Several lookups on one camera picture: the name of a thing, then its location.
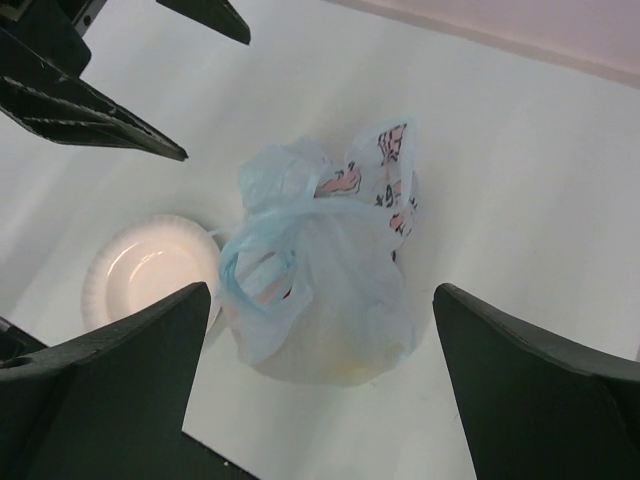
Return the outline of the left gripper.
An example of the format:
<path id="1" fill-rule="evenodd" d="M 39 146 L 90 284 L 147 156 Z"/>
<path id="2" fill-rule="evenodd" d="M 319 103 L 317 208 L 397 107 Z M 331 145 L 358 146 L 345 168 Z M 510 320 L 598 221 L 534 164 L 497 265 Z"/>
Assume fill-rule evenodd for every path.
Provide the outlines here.
<path id="1" fill-rule="evenodd" d="M 186 160 L 184 148 L 74 76 L 91 60 L 83 36 L 105 4 L 1 0 L 1 111 L 55 143 Z"/>

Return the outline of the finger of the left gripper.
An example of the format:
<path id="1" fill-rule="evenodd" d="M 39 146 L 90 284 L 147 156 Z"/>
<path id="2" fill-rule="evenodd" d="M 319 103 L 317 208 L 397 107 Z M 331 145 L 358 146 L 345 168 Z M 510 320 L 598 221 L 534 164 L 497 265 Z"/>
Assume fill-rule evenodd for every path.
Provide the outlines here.
<path id="1" fill-rule="evenodd" d="M 250 44 L 250 27 L 227 0 L 157 0 L 157 3 L 227 38 Z"/>

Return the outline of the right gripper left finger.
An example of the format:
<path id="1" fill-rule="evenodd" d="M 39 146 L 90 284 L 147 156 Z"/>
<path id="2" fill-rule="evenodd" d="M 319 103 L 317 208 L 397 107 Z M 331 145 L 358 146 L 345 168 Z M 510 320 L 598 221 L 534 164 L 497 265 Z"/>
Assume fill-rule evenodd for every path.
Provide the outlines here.
<path id="1" fill-rule="evenodd" d="M 209 310 L 193 283 L 51 347 L 2 322 L 2 478 L 178 478 Z"/>

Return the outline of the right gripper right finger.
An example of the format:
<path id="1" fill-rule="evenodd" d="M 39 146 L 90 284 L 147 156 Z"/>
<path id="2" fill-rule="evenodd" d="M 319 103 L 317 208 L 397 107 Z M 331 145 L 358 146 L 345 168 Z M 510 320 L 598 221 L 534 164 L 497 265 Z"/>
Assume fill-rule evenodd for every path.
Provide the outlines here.
<path id="1" fill-rule="evenodd" d="M 477 478 L 638 478 L 638 363 L 452 284 L 433 310 Z"/>

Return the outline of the light blue plastic bag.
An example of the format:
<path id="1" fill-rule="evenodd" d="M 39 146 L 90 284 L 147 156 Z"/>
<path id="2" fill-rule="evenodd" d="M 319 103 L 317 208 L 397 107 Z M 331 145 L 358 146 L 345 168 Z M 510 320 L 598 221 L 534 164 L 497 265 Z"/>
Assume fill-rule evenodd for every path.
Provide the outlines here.
<path id="1" fill-rule="evenodd" d="M 353 386 L 397 367 L 420 328 L 396 256 L 417 220 L 415 126 L 392 119 L 340 161 L 314 141 L 245 163 L 244 221 L 217 296 L 242 363 L 276 380 Z"/>

